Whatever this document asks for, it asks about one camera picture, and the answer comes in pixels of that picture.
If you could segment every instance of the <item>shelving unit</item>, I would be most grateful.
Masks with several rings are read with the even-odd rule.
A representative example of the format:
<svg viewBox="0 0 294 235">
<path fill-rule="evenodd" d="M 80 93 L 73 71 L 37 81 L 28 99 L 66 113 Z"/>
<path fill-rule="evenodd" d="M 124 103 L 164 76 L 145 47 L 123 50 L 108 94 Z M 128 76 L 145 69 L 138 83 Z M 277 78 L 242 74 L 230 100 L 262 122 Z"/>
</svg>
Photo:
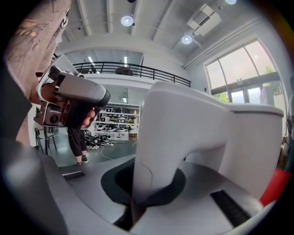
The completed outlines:
<svg viewBox="0 0 294 235">
<path fill-rule="evenodd" d="M 106 112 L 106 108 L 117 108 L 121 109 L 122 112 Z M 139 126 L 140 126 L 140 113 L 141 113 L 141 105 L 133 105 L 133 104 L 124 104 L 124 103 L 108 103 L 104 110 L 100 111 L 100 113 L 97 116 L 97 120 L 94 121 L 91 129 L 89 130 L 92 132 L 93 135 L 96 134 L 107 134 L 107 130 L 95 130 L 96 124 L 115 124 L 117 127 L 120 127 L 121 125 L 124 126 L 132 126 L 131 131 L 124 131 L 124 132 L 109 132 L 108 135 L 110 136 L 111 140 L 129 140 L 129 134 L 138 134 Z M 110 117 L 109 122 L 103 122 L 100 121 L 102 116 L 108 116 Z M 118 123 L 116 122 L 117 118 L 125 117 L 126 121 L 130 119 L 130 117 L 136 117 L 137 123 Z"/>
</svg>

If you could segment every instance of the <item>white shelf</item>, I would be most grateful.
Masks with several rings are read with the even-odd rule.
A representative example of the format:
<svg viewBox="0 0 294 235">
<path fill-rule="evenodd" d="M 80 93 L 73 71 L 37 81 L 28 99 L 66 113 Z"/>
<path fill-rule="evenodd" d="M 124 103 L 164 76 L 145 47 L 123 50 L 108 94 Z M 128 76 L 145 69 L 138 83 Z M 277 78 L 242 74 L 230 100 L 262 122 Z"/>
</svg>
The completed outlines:
<svg viewBox="0 0 294 235">
<path fill-rule="evenodd" d="M 105 124 L 118 124 L 118 125 L 139 125 L 138 123 L 114 123 L 114 122 L 101 122 L 95 121 L 95 123 L 105 123 Z"/>
<path fill-rule="evenodd" d="M 117 114 L 117 115 L 129 115 L 129 116 L 139 116 L 139 114 L 131 114 L 131 113 L 120 113 L 120 112 L 100 112 L 101 114 Z"/>
<path fill-rule="evenodd" d="M 135 107 L 140 106 L 140 105 L 133 105 L 133 104 L 128 104 L 128 103 L 114 103 L 114 102 L 109 102 L 107 105 L 124 105 L 124 106 L 135 106 Z"/>
<path fill-rule="evenodd" d="M 94 130 L 94 133 L 99 133 L 99 134 L 107 134 L 107 130 Z M 129 131 L 124 131 L 124 132 L 117 132 L 117 131 L 112 131 L 112 132 L 109 132 L 108 135 L 110 134 L 137 134 L 138 132 L 136 130 L 131 130 L 130 132 Z"/>
</svg>

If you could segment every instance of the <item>ceiling vent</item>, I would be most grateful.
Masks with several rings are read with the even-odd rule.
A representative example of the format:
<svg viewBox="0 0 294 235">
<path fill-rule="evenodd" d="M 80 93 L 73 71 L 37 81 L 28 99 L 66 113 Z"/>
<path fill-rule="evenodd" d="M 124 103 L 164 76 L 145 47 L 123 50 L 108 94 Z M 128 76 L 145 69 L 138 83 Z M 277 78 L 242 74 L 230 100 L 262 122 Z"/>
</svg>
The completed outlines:
<svg viewBox="0 0 294 235">
<path fill-rule="evenodd" d="M 210 30 L 221 22 L 219 14 L 214 12 L 207 4 L 197 10 L 187 22 L 195 30 L 194 34 L 205 36 Z"/>
</svg>

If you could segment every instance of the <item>glass door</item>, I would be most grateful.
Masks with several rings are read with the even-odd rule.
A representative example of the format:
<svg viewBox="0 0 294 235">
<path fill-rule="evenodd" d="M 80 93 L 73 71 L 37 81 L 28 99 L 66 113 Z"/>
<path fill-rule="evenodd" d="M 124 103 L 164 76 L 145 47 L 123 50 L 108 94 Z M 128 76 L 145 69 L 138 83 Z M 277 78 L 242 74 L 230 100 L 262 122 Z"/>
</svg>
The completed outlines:
<svg viewBox="0 0 294 235">
<path fill-rule="evenodd" d="M 250 104 L 260 104 L 260 87 L 246 89 L 248 93 L 248 103 Z"/>
<path fill-rule="evenodd" d="M 230 96 L 231 96 L 231 101 L 233 103 L 237 103 L 237 104 L 244 104 L 245 103 L 243 89 L 230 92 Z"/>
</svg>

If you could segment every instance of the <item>hand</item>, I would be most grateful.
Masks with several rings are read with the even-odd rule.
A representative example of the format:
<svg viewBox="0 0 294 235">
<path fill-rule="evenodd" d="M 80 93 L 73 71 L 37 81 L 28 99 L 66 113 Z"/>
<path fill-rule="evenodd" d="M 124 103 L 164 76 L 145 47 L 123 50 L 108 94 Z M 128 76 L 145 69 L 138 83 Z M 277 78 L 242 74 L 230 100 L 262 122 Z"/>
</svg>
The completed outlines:
<svg viewBox="0 0 294 235">
<path fill-rule="evenodd" d="M 64 109 L 65 109 L 65 106 L 66 104 L 68 103 L 68 100 L 65 100 L 65 101 L 59 101 L 54 95 L 53 95 L 53 92 L 54 92 L 54 89 L 55 89 L 55 86 L 56 86 L 56 83 L 57 81 L 51 83 L 51 84 L 46 84 L 42 87 L 42 90 L 41 90 L 41 94 L 42 94 L 42 97 L 51 102 L 51 103 L 54 103 L 54 104 L 57 104 L 60 108 L 61 108 L 61 111 L 63 112 Z M 93 109 L 90 109 L 89 112 L 87 113 L 87 116 L 85 117 L 85 119 L 83 120 L 83 123 L 81 125 L 81 128 L 85 128 L 87 125 L 90 124 L 90 118 L 93 118 L 95 116 L 95 112 Z"/>
</svg>

